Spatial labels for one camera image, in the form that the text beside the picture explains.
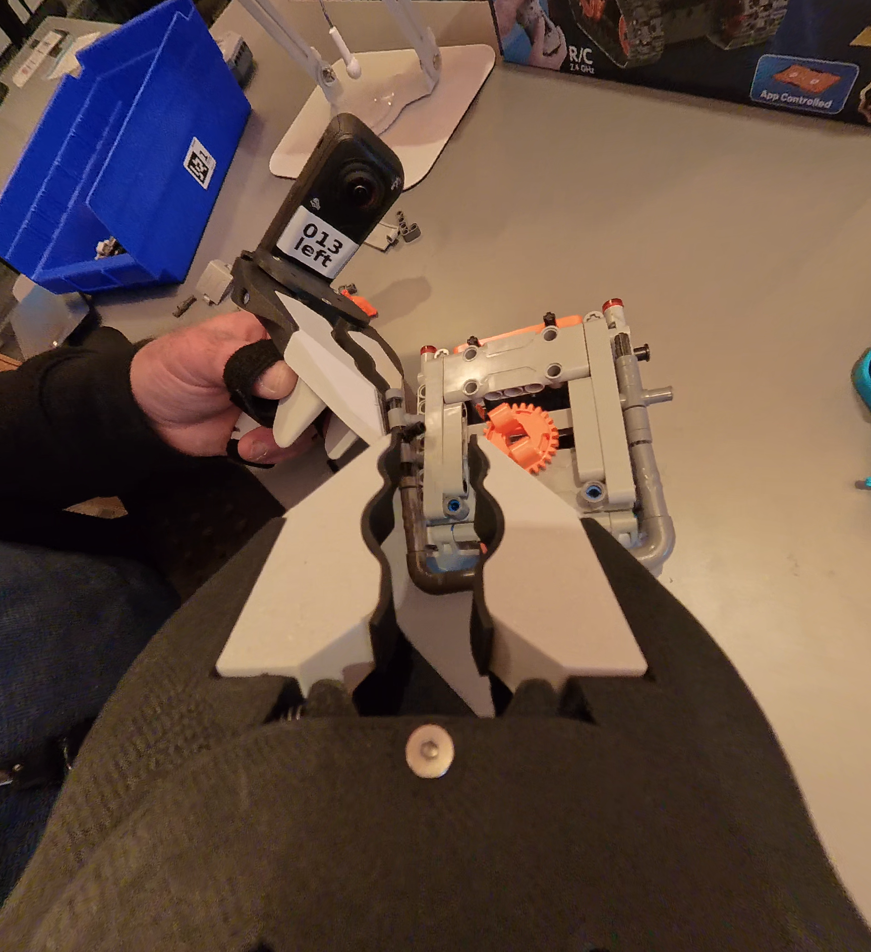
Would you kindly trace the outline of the white stand base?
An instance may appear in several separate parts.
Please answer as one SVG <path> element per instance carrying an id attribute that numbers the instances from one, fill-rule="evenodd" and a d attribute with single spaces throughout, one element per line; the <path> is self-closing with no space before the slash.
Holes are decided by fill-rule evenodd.
<path id="1" fill-rule="evenodd" d="M 354 54 L 362 77 L 353 80 L 337 49 L 331 63 L 277 2 L 241 5 L 314 83 L 270 159 L 270 172 L 284 179 L 302 173 L 330 119 L 350 113 L 396 152 L 405 188 L 415 186 L 431 170 L 495 64 L 490 46 L 441 47 L 412 2 L 386 1 L 407 47 Z"/>

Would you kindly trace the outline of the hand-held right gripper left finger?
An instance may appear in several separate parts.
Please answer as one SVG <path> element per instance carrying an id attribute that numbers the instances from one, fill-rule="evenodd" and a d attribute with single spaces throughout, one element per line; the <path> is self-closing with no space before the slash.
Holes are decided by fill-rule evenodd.
<path id="1" fill-rule="evenodd" d="M 380 439 L 290 510 L 217 660 L 222 677 L 272 674 L 301 688 L 322 680 L 355 688 L 387 667 L 398 634 L 392 575 L 381 544 L 393 517 Z"/>

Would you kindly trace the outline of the grey toy brick model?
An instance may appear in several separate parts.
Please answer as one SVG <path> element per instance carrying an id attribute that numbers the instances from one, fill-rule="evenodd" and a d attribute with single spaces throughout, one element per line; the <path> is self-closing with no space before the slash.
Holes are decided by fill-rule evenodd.
<path id="1" fill-rule="evenodd" d="M 586 315 L 420 350 L 415 413 L 405 416 L 399 492 L 406 567 L 429 594 L 471 589 L 475 531 L 469 441 L 485 438 L 658 574 L 675 546 L 648 408 L 670 388 L 643 386 L 623 302 Z"/>

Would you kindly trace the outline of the robot kit box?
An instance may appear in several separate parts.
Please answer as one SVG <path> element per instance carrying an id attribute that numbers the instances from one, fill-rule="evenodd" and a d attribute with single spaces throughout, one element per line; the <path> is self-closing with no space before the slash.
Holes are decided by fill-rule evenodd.
<path id="1" fill-rule="evenodd" d="M 506 62 L 871 127 L 871 1 L 492 1 Z"/>

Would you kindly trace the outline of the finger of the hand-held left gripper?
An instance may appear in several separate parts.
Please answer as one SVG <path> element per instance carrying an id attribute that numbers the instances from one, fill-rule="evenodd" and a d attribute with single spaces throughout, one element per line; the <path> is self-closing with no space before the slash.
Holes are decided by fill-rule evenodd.
<path id="1" fill-rule="evenodd" d="M 370 326 L 350 316 L 336 319 L 336 344 L 341 355 L 336 414 L 353 432 L 388 432 L 390 404 L 406 404 L 401 364 Z"/>
<path id="2" fill-rule="evenodd" d="M 327 455 L 338 460 L 358 439 L 371 444 L 385 433 L 382 400 L 394 388 L 394 357 L 370 328 L 348 330 L 343 341 L 355 343 L 356 356 L 369 356 L 361 370 L 333 336 L 323 317 L 296 317 L 284 361 L 297 375 L 290 396 L 276 411 L 276 444 L 291 446 L 324 409 L 332 417 L 325 436 Z"/>

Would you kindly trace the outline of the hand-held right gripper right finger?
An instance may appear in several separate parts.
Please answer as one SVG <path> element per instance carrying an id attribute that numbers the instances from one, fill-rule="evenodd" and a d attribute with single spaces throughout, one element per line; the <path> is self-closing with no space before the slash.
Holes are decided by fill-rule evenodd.
<path id="1" fill-rule="evenodd" d="M 646 661 L 574 509 L 495 446 L 484 486 L 503 531 L 484 569 L 489 671 L 508 688 L 572 676 L 642 676 Z"/>

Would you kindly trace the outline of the blue bin with label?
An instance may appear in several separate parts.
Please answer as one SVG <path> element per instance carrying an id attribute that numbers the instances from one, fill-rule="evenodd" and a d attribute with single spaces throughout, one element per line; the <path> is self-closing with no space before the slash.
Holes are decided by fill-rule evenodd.
<path id="1" fill-rule="evenodd" d="M 0 256 L 50 292 L 181 283 L 251 113 L 191 2 L 78 54 L 0 194 Z"/>

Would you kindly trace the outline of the person's left forearm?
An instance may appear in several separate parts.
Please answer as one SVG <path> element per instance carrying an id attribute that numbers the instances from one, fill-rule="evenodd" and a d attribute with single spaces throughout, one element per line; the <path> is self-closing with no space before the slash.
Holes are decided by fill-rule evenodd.
<path id="1" fill-rule="evenodd" d="M 122 498 L 180 461 L 132 396 L 138 350 L 103 327 L 81 347 L 0 372 L 0 541 L 93 554 L 129 549 L 124 530 L 68 508 Z"/>

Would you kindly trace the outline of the person's left hand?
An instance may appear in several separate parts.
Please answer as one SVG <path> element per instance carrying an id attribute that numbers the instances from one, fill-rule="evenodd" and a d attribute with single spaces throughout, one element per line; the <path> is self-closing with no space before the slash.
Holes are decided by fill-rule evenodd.
<path id="1" fill-rule="evenodd" d="M 186 455 L 224 456 L 241 414 L 224 383 L 225 365 L 236 351 L 268 337 L 257 319 L 241 310 L 180 328 L 138 351 L 130 370 L 132 394 L 161 439 Z M 252 392 L 282 400 L 296 383 L 293 370 L 278 361 L 253 382 Z M 249 463 L 274 465 L 317 442 L 313 425 L 286 448 L 276 444 L 271 427 L 258 426 L 244 433 L 237 449 Z"/>

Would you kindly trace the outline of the person's blue trousers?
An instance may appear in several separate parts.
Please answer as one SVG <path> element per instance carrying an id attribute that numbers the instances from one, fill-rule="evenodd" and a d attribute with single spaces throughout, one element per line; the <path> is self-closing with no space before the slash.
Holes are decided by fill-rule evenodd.
<path id="1" fill-rule="evenodd" d="M 161 576 L 128 559 L 0 541 L 0 768 L 95 718 L 179 604 Z M 0 788 L 0 907 L 60 784 Z"/>

